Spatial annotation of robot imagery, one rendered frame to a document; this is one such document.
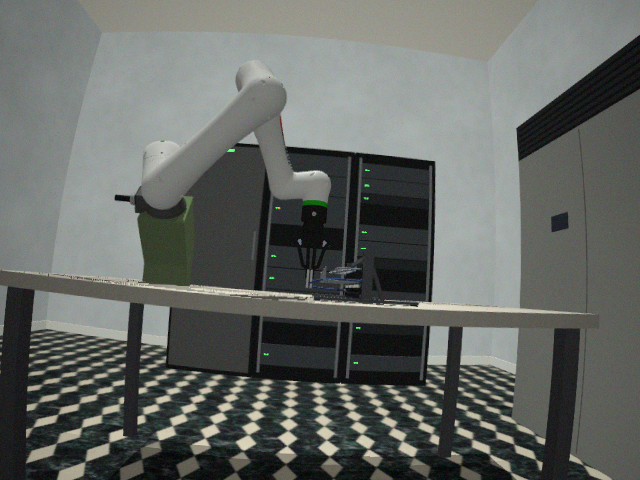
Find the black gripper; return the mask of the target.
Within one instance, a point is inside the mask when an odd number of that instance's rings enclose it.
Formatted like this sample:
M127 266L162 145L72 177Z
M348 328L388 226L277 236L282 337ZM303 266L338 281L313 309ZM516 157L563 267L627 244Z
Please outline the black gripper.
M312 265L311 265L311 273L310 273L310 282L311 282L312 279L314 278L314 270L320 267L324 253L326 249L329 247L329 243L324 241L323 228L324 228L324 225L322 223L305 222L303 223L303 233L302 233L301 239L295 241L295 244L298 248L301 267L306 269L306 272L305 272L306 288L308 288L308 282L309 282L310 248L313 248ZM303 256L302 256L302 251L300 246L301 242L303 242L303 244L307 248L306 265L304 264L304 261L303 261ZM319 257L318 263L315 266L316 250L322 243L323 243L322 245L323 249Z

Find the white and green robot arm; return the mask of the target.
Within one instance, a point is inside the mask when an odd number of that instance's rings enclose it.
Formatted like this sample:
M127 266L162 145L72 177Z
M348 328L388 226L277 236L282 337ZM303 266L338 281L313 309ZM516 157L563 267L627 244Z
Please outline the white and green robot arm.
M115 195L115 201L130 202L135 213L147 211L154 218L175 218L186 210L182 197L193 184L254 132L272 195L280 200L303 199L301 221L325 224L331 181L321 171L292 170L281 119L287 101L285 87L267 64L257 60L244 63L235 82L238 94L182 147L171 141L147 145L141 186L131 196Z

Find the dark grey metal rack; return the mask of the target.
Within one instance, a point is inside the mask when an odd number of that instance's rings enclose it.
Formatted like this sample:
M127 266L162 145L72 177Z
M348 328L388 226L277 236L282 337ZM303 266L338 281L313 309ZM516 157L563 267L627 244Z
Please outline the dark grey metal rack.
M355 266L361 263L362 263L362 268L354 268ZM360 302L360 303L410 305L410 306L416 306L416 307L419 306L419 302L384 300L379 279L378 279L376 270L374 268L374 252L363 252L363 257L360 258L359 260L353 263L347 263L347 267L336 267L336 268L337 269L332 270L333 272L331 271L331 273L329 274L342 273L340 275L345 275L345 279L357 279L357 280L362 280L362 282L326 279L327 267L325 266L324 270L321 272L320 279L323 279L323 280L320 281L320 283L322 283L323 281L325 281L324 283L331 282L332 284L336 284L337 282L339 282L338 284L343 284L346 282L349 282L349 283L346 283L345 289L340 289L340 291L344 291L344 295L312 293L312 296L314 296L314 299L316 301L329 300L329 301ZM372 297L373 278L375 281L379 298ZM354 283L354 284L351 284L351 283ZM350 298L359 298L359 299L350 299ZM372 300L372 298L374 299ZM366 300L366 299L370 299L370 300ZM376 300L376 299L380 299L380 300Z

